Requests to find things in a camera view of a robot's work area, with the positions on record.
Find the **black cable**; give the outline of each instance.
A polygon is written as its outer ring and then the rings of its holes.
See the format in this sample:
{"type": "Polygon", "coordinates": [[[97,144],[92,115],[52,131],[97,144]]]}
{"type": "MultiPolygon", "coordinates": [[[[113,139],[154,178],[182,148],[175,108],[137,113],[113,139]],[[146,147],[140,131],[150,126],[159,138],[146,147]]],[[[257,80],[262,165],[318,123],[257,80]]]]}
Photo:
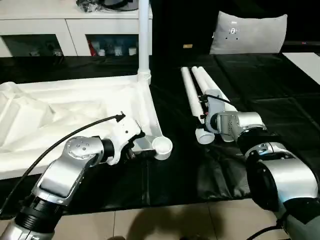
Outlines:
{"type": "Polygon", "coordinates": [[[253,234],[251,237],[249,237],[247,240],[253,240],[255,239],[256,237],[260,236],[261,234],[264,234],[266,232],[269,232],[269,231],[272,231],[272,230],[278,230],[278,229],[281,229],[281,227],[279,227],[278,225],[276,226],[268,226],[258,232],[256,232],[255,234],[253,234]]]}
{"type": "Polygon", "coordinates": [[[218,97],[218,96],[213,96],[213,95],[210,95],[210,94],[205,94],[205,95],[203,95],[203,96],[204,96],[204,97],[209,97],[209,98],[212,98],[212,99],[217,99],[217,100],[219,100],[219,101],[225,102],[226,104],[230,104],[231,106],[234,106],[230,101],[225,100],[225,99],[223,99],[223,98],[221,98],[221,97],[218,97]]]}
{"type": "Polygon", "coordinates": [[[88,125],[85,125],[73,132],[71,132],[70,134],[68,134],[67,136],[64,136],[63,138],[61,138],[59,141],[57,141],[55,144],[53,144],[51,147],[49,147],[47,150],[44,151],[44,153],[42,153],[37,160],[34,161],[34,163],[24,172],[24,174],[22,175],[22,177],[19,179],[19,181],[16,183],[16,185],[13,187],[13,189],[11,190],[11,192],[9,193],[9,195],[6,197],[1,209],[0,209],[0,216],[2,215],[6,205],[8,204],[8,202],[10,201],[11,197],[13,196],[14,192],[17,190],[17,188],[19,187],[19,185],[25,180],[25,178],[29,175],[29,173],[35,168],[35,166],[48,154],[50,153],[54,148],[56,148],[59,144],[63,143],[65,140],[69,139],[70,137],[72,137],[73,135],[88,129],[94,125],[109,121],[111,119],[116,119],[117,122],[119,122],[121,119],[123,119],[125,117],[124,114],[122,115],[114,115],[114,116],[110,116],[110,117],[106,117],[103,119],[100,119],[98,121],[92,122],[88,125]]]}

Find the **black tablecloth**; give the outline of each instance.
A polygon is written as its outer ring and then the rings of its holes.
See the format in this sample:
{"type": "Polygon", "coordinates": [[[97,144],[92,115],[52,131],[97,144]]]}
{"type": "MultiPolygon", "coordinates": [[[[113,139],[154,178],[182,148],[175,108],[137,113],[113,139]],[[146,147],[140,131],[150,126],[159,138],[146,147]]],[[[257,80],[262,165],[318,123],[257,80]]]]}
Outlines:
{"type": "MultiPolygon", "coordinates": [[[[258,112],[320,176],[320,85],[282,55],[220,55],[151,59],[150,90],[169,159],[121,161],[86,174],[66,214],[250,197],[244,158],[218,137],[200,145],[180,67],[203,66],[239,111],[258,112]]],[[[30,83],[135,74],[137,57],[2,58],[0,81],[30,83]]],[[[5,210],[14,215],[39,175],[29,176],[5,210]]],[[[2,203],[18,179],[0,181],[2,203]]]]}

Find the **floor tile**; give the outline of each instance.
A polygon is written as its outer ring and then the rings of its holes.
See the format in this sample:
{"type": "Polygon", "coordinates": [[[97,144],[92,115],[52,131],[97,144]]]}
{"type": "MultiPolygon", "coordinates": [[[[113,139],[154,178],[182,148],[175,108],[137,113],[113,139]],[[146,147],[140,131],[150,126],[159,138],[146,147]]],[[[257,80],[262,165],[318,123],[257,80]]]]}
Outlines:
{"type": "Polygon", "coordinates": [[[63,216],[53,240],[107,240],[114,234],[115,212],[63,216]]]}
{"type": "MultiPolygon", "coordinates": [[[[269,226],[276,225],[276,217],[251,199],[209,203],[210,214],[218,240],[246,240],[269,226]]],[[[257,240],[288,239],[283,230],[266,232],[257,240]]]]}
{"type": "Polygon", "coordinates": [[[114,236],[126,240],[216,240],[207,204],[134,209],[115,213],[114,236]]]}
{"type": "Polygon", "coordinates": [[[11,220],[1,220],[0,221],[0,236],[5,231],[8,223],[10,223],[11,220]]]}

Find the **white pole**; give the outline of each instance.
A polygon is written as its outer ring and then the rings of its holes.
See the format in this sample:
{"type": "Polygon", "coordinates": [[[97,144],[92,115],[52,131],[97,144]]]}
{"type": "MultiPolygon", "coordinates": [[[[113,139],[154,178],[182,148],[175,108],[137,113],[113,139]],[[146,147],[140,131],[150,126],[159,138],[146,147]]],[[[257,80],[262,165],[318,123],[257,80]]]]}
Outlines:
{"type": "Polygon", "coordinates": [[[192,67],[191,68],[192,72],[193,72],[193,75],[201,89],[201,92],[203,94],[206,93],[207,90],[209,90],[209,86],[205,80],[205,78],[202,76],[202,74],[200,73],[200,71],[198,70],[198,68],[196,66],[192,67]]]}
{"type": "Polygon", "coordinates": [[[139,69],[138,81],[147,80],[150,84],[149,69],[149,0],[139,0],[139,69]]]}
{"type": "Polygon", "coordinates": [[[204,124],[205,123],[204,119],[200,118],[200,116],[204,114],[204,111],[199,102],[197,90],[192,81],[190,71],[187,67],[182,67],[181,73],[182,73],[183,83],[184,83],[186,94],[188,96],[192,114],[193,116],[197,117],[202,124],[204,124]]]}
{"type": "MultiPolygon", "coordinates": [[[[229,99],[227,98],[227,96],[224,94],[223,91],[221,91],[220,87],[213,81],[213,79],[211,78],[211,76],[207,73],[207,71],[202,67],[200,66],[198,68],[198,71],[199,73],[202,75],[202,78],[205,80],[206,84],[208,85],[209,89],[212,89],[212,90],[219,90],[221,92],[221,97],[224,99],[224,100],[227,100],[229,101],[229,99]]],[[[237,109],[230,105],[230,104],[225,104],[225,110],[226,111],[237,111],[237,109]]]]}
{"type": "MultiPolygon", "coordinates": [[[[201,119],[201,115],[204,114],[204,111],[199,102],[198,94],[196,87],[192,81],[190,71],[187,67],[181,68],[183,83],[186,91],[186,95],[188,96],[188,101],[190,104],[190,108],[192,111],[192,115],[197,117],[201,124],[205,123],[204,119],[201,119]]],[[[206,145],[210,144],[215,140],[215,134],[211,132],[205,131],[203,128],[195,129],[195,136],[198,143],[206,145]]]]}

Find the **gray cushion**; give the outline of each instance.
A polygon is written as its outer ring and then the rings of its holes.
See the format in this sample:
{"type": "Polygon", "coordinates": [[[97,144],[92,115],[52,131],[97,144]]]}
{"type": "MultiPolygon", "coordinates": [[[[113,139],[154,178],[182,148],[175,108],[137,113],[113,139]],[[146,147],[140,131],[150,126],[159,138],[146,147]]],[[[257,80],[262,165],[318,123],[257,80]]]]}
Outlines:
{"type": "Polygon", "coordinates": [[[210,53],[279,53],[286,37],[287,17],[241,18],[220,11],[210,53]]]}

